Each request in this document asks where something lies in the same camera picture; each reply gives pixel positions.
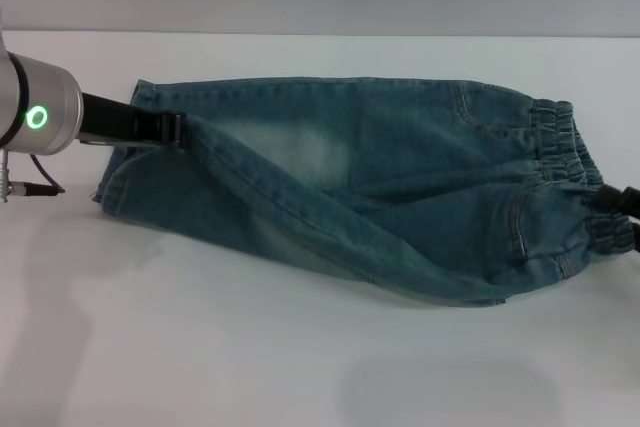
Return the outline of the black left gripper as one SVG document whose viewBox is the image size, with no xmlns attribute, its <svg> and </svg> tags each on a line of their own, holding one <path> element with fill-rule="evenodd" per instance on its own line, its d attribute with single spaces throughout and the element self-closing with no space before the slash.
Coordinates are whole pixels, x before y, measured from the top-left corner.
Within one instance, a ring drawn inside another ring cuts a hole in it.
<svg viewBox="0 0 640 427">
<path fill-rule="evenodd" d="M 86 144 L 144 144 L 183 149 L 186 115 L 146 112 L 129 104 L 82 94 L 83 117 L 78 140 Z"/>
</svg>

